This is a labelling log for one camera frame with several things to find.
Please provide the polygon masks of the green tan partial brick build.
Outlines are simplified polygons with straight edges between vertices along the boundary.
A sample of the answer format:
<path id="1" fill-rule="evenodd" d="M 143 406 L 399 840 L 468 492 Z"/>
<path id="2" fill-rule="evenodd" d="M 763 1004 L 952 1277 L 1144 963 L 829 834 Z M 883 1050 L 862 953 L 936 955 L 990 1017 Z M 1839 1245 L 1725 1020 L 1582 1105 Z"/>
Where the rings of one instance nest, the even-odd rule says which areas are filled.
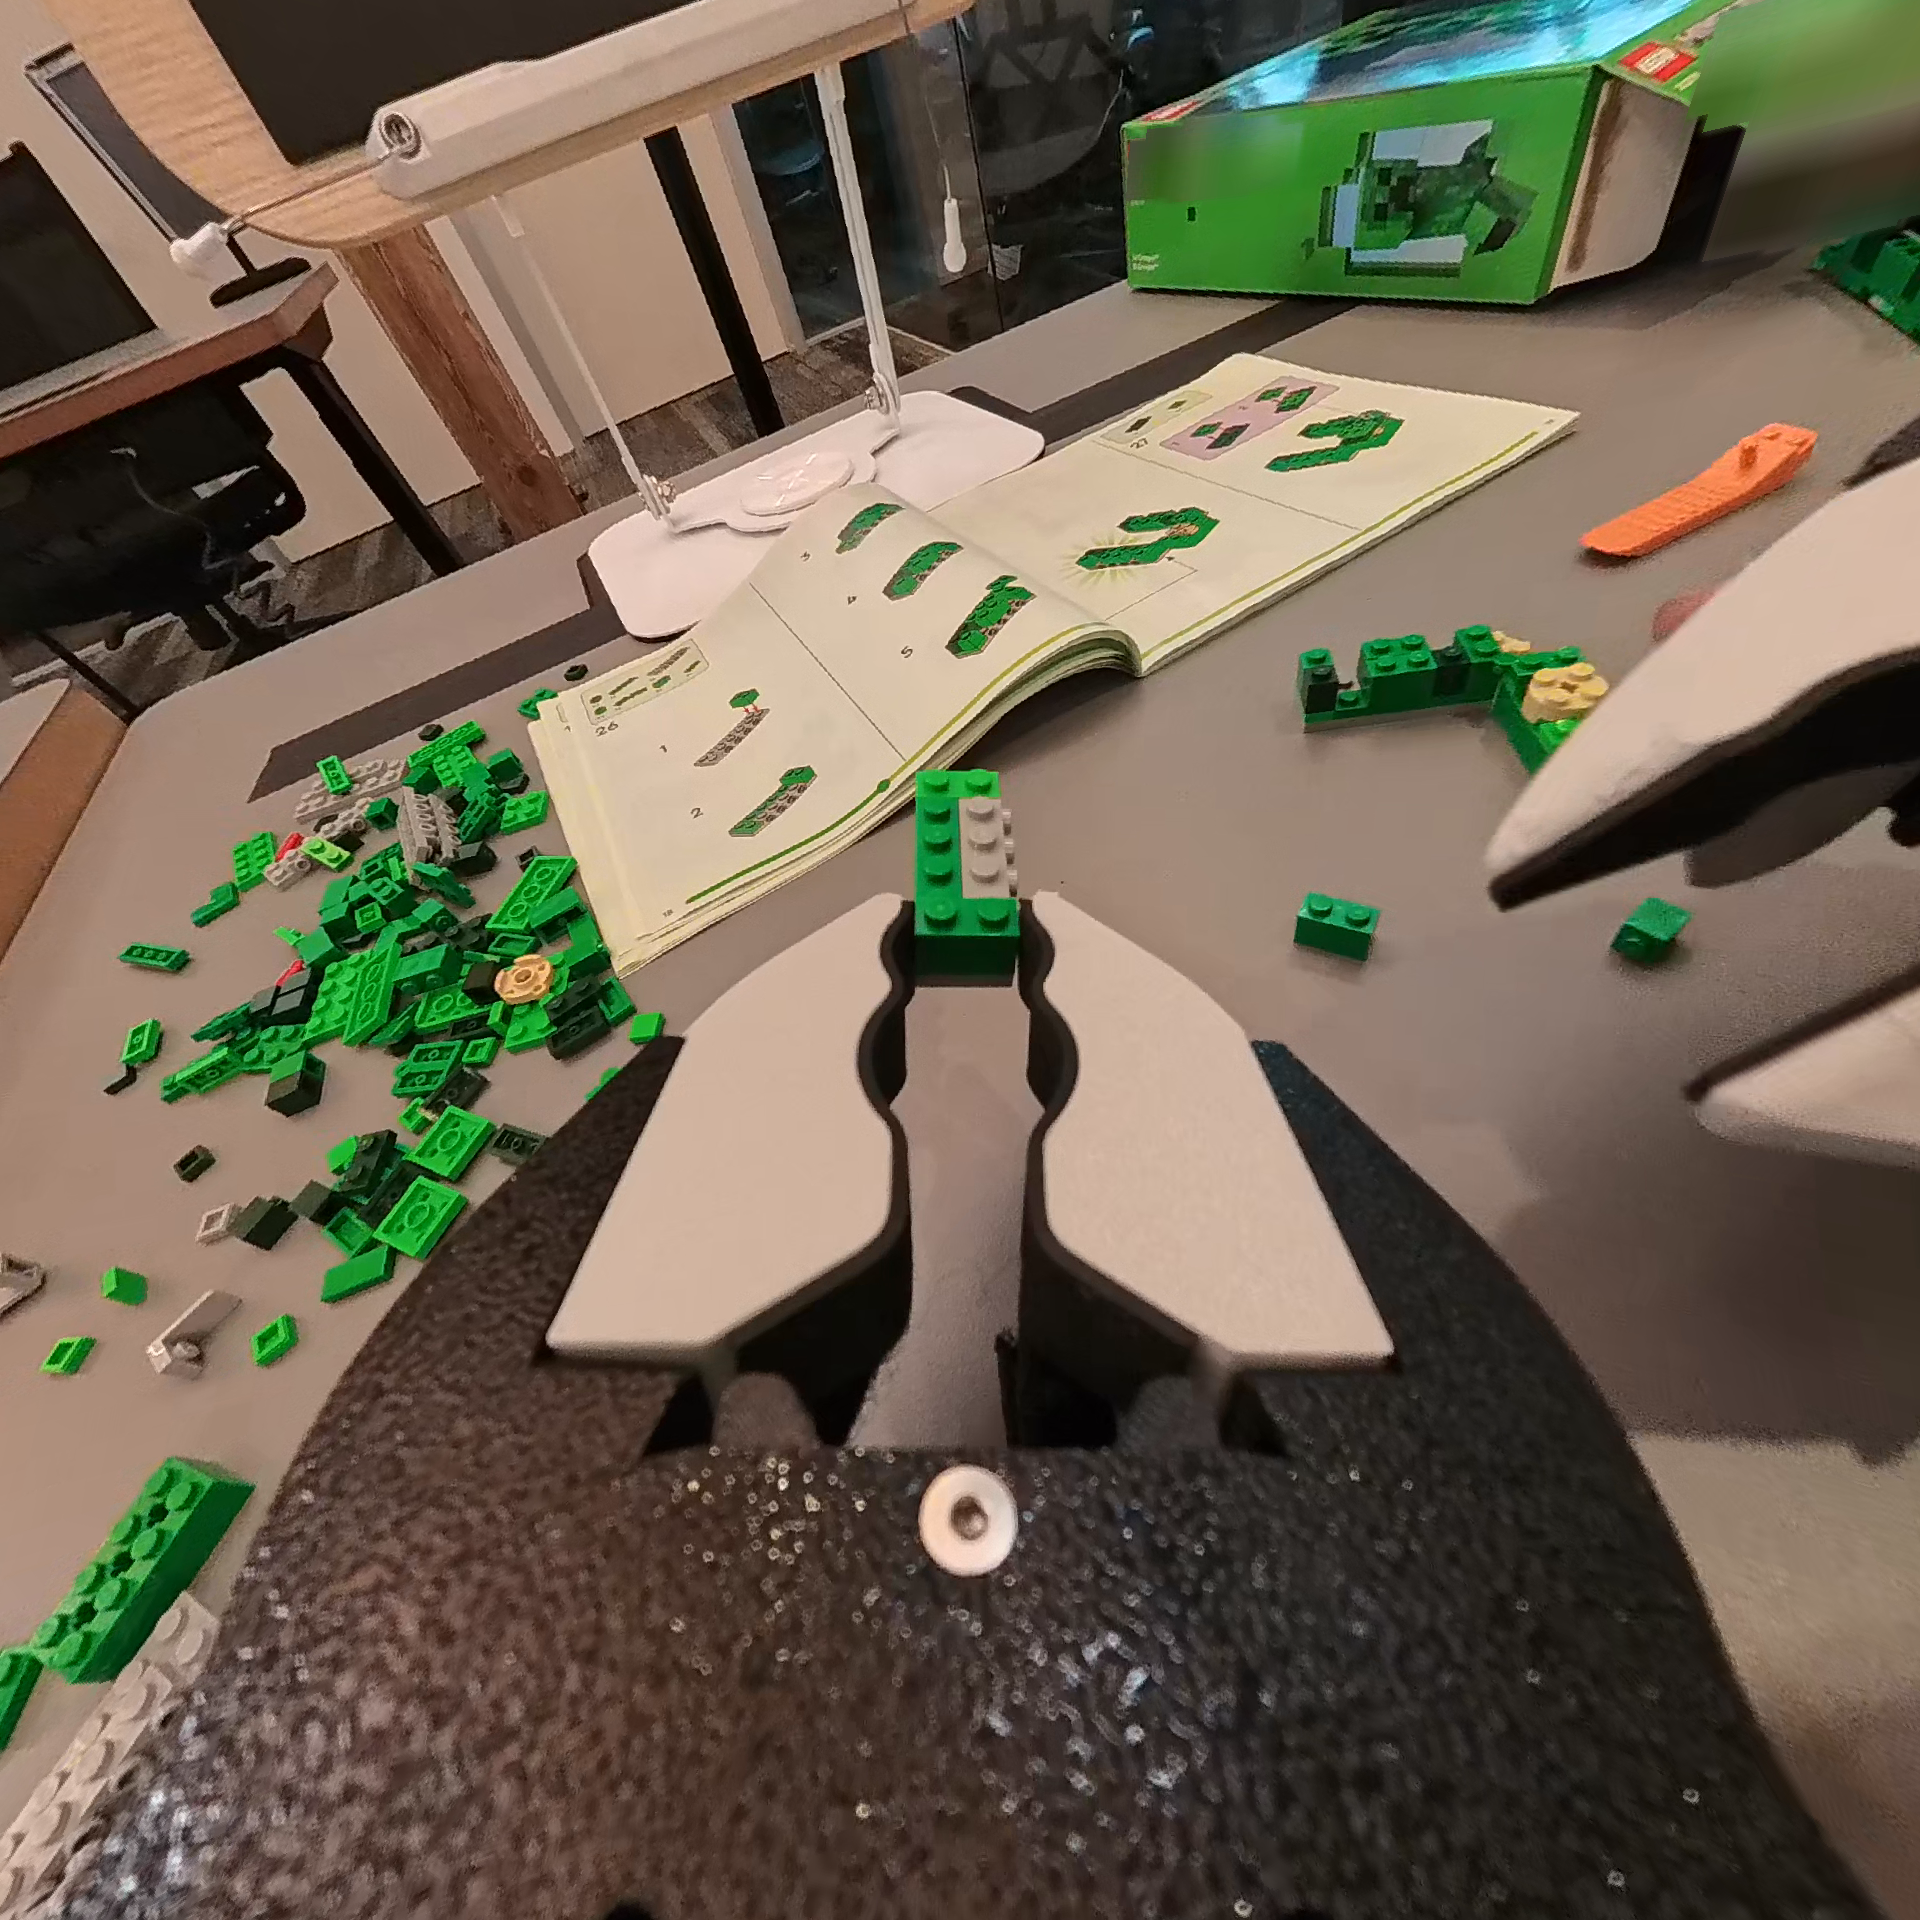
<path id="1" fill-rule="evenodd" d="M 1455 628 L 1441 645 L 1425 635 L 1374 637 L 1344 680 L 1326 648 L 1301 653 L 1295 696 L 1304 734 L 1429 713 L 1483 713 L 1526 774 L 1576 732 L 1611 686 L 1576 648 L 1535 650 L 1487 626 Z"/>

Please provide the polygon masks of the wood-backed black panel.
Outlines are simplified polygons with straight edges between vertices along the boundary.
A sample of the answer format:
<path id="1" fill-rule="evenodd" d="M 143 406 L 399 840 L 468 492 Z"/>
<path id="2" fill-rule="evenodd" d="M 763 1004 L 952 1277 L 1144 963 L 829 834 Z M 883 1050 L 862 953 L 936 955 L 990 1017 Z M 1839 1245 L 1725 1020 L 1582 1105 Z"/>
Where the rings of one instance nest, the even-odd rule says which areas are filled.
<path id="1" fill-rule="evenodd" d="M 965 14 L 967 2 L 45 6 L 235 233 L 348 252 Z"/>

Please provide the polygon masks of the orange brick separator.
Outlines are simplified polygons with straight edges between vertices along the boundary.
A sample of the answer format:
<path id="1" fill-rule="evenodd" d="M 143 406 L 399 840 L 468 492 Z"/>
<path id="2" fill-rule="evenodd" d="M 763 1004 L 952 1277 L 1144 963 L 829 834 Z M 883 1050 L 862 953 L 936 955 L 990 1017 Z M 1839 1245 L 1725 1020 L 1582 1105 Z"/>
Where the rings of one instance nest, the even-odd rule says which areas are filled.
<path id="1" fill-rule="evenodd" d="M 1704 472 L 1591 529 L 1579 548 L 1599 560 L 1640 560 L 1782 490 L 1816 446 L 1812 427 L 1764 424 Z"/>

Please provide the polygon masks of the grey desk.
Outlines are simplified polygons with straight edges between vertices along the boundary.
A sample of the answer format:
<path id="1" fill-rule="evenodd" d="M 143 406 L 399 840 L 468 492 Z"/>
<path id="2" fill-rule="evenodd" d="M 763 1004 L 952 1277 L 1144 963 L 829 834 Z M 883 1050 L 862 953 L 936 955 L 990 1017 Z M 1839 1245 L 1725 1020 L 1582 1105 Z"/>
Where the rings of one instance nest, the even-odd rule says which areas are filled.
<path id="1" fill-rule="evenodd" d="M 190 1034 L 285 963 L 269 886 L 188 925 L 325 752 L 407 754 L 639 661 L 584 611 L 591 524 L 471 565 L 137 720 L 5 963 L 5 1646 L 166 1457 L 254 1482 L 219 1640 L 96 1818 L 75 1916 L 1915 1916 L 1915 1173 L 1725 1144 L 1685 1089 L 1913 980 L 1884 819 L 1723 891 L 1676 857 L 1512 909 L 1531 781 L 1483 713 L 1304 734 L 1297 659 L 1487 626 L 1611 690 L 1915 414 L 1915 347 L 1788 260 L 1520 315 L 1303 302 L 1321 372 L 1575 427 L 1144 680 L 1091 670 L 961 762 L 1057 893 L 1255 1048 L 1393 1341 L 1381 1366 L 1144 1392 L 1180 1435 L 1014 1438 L 1044 1105 L 1013 988 L 870 1022 L 879 1242 L 716 1372 L 543 1336 L 693 1022 L 873 897 L 909 814 L 630 980 L 647 1048 L 491 1068 L 439 1250 L 321 1302 L 336 1250 L 199 1245 L 397 1117 L 334 1050 L 168 1107 Z M 1790 484 L 1640 560 L 1579 540 L 1766 424 Z M 1301 948 L 1308 891 L 1381 908 Z M 1661 897 L 1676 957 L 1608 952 Z M 905 937 L 886 963 L 901 976 Z M 240 1298 L 200 1379 L 148 1341 Z"/>

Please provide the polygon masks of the long green brick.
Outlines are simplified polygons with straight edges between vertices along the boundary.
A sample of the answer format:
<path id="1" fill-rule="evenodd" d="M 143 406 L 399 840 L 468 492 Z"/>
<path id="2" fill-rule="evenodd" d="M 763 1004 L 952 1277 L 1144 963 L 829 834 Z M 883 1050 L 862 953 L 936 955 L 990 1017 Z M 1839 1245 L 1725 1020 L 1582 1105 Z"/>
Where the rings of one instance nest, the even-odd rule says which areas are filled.
<path id="1" fill-rule="evenodd" d="M 39 1624 L 29 1656 L 71 1685 L 115 1681 L 204 1571 L 254 1491 L 252 1480 L 166 1457 Z"/>

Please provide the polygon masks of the grey brick plate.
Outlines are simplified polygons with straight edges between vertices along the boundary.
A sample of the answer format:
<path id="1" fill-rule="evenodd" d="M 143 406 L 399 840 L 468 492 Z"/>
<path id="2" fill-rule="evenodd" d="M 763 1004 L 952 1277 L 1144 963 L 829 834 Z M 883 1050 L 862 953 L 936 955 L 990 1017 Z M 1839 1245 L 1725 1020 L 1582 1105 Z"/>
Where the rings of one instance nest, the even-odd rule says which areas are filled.
<path id="1" fill-rule="evenodd" d="M 196 1683 L 219 1633 L 219 1617 L 193 1594 L 180 1594 L 134 1657 L 103 1685 L 79 1723 L 75 1749 L 108 1742 L 115 1756 L 127 1754 Z"/>
<path id="2" fill-rule="evenodd" d="M 132 1664 L 83 1721 L 61 1761 L 5 1828 L 1 1916 L 25 1914 L 79 1846 L 92 1813 L 127 1773 L 166 1690 L 148 1667 Z"/>

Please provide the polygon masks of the building instruction booklet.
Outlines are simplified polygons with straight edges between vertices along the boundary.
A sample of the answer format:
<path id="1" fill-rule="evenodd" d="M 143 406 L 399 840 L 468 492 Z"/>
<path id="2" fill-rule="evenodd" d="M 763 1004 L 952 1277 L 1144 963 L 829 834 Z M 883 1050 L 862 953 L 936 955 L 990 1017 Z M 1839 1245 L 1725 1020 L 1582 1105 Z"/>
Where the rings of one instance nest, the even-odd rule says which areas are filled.
<path id="1" fill-rule="evenodd" d="M 1575 424 L 1238 352 L 940 509 L 807 507 L 684 637 L 529 726 L 612 971 L 828 862 L 1040 690 L 1144 680 Z"/>

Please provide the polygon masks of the grey bracket piece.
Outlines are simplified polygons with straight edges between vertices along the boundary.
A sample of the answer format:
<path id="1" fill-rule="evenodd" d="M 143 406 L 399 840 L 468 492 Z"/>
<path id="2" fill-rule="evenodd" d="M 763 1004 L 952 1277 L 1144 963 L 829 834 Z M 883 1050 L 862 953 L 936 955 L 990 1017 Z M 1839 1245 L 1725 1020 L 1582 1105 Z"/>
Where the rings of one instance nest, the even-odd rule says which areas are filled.
<path id="1" fill-rule="evenodd" d="M 180 1310 L 145 1347 L 145 1358 L 159 1379 L 200 1379 L 209 1340 L 235 1314 L 240 1298 L 213 1288 Z"/>

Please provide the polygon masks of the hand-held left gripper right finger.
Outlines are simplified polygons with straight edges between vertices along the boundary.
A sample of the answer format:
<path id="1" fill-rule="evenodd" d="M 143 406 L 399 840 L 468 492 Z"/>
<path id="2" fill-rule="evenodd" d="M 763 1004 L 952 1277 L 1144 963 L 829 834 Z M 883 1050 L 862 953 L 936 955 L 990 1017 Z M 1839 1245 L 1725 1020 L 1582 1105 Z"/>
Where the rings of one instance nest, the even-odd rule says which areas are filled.
<path id="1" fill-rule="evenodd" d="M 1393 1341 L 1241 1024 L 1057 893 L 1029 904 L 1023 996 L 1044 1105 L 1031 1250 L 1111 1306 L 1109 1376 L 1376 1370 Z"/>

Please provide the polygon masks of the black mesh office chair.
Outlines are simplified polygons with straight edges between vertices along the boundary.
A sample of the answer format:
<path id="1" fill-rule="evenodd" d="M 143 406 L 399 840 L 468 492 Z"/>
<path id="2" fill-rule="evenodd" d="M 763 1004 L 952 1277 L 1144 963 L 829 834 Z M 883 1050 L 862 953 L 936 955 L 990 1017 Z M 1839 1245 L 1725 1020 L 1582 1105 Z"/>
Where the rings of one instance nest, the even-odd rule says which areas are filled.
<path id="1" fill-rule="evenodd" d="M 232 596 L 260 571 L 256 548 L 302 517 L 303 496 L 272 456 L 207 494 L 163 494 L 129 446 L 40 449 L 1 475 L 5 633 L 176 618 L 206 653 L 269 652 L 292 622 L 265 628 Z"/>

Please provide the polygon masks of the brown-top background desk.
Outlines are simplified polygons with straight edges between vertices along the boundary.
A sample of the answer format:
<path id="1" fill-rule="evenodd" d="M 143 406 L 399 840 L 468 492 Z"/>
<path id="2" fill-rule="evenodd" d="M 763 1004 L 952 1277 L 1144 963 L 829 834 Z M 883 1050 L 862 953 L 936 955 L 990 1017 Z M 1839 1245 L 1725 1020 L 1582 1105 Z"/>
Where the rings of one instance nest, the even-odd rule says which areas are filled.
<path id="1" fill-rule="evenodd" d="M 294 382 L 419 558 L 440 579 L 461 570 L 463 554 L 326 370 L 326 299 L 336 284 L 329 266 L 315 266 L 219 310 L 200 334 L 176 339 L 153 329 L 39 385 L 5 389 L 1 460 L 15 462 L 171 393 L 240 387 L 279 370 Z"/>

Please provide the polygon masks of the wood-edged neighbouring desk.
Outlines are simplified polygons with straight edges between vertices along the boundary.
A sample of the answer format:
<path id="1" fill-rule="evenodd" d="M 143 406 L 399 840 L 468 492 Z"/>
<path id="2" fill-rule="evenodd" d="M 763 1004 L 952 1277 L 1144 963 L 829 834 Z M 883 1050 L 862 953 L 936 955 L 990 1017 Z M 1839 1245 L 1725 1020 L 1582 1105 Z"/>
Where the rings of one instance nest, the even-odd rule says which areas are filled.
<path id="1" fill-rule="evenodd" d="M 1 701 L 1 952 L 28 918 L 127 725 L 71 680 Z"/>

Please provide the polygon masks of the green toy set box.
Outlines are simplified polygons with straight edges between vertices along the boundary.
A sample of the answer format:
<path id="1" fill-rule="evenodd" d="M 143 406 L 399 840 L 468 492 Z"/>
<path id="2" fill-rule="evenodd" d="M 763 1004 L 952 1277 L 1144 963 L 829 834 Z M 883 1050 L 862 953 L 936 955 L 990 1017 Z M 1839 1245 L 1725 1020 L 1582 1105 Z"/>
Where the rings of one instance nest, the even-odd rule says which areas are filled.
<path id="1" fill-rule="evenodd" d="M 1139 290 L 1531 306 L 1707 248 L 1736 5 L 1393 6 L 1123 133 Z"/>

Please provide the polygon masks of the pile of green bricks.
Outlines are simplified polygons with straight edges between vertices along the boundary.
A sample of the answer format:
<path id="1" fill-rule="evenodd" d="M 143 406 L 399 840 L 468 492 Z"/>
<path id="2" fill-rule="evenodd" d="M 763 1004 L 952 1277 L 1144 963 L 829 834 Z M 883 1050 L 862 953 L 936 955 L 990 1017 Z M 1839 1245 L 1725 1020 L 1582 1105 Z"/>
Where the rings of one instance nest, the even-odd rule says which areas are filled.
<path id="1" fill-rule="evenodd" d="M 329 1054 L 355 1050 L 390 1060 L 399 1114 L 336 1144 L 300 1194 L 207 1209 L 199 1245 L 269 1253 L 303 1221 L 341 1257 L 325 1300 L 390 1280 L 465 1214 L 480 1160 L 518 1168 L 543 1144 L 483 1112 L 501 1056 L 565 1066 L 612 1035 L 662 1038 L 665 1020 L 617 980 L 576 862 L 533 846 L 548 810 L 528 762 L 463 720 L 422 726 L 405 757 L 317 758 L 292 828 L 232 846 L 196 929 L 256 886 L 325 889 L 308 929 L 276 929 L 273 980 L 190 1034 L 159 1099 L 256 1080 L 269 1114 L 302 1117 L 326 1091 Z"/>

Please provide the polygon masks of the green grey brick assembly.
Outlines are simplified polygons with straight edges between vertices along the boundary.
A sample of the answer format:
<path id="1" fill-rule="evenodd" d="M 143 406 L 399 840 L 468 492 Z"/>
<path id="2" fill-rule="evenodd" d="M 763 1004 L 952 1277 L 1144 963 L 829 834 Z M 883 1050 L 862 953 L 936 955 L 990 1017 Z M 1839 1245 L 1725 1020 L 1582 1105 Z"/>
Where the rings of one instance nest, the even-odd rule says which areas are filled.
<path id="1" fill-rule="evenodd" d="M 995 770 L 921 770 L 913 834 L 919 982 L 1011 986 L 1021 952 L 1021 905 L 1001 777 Z"/>

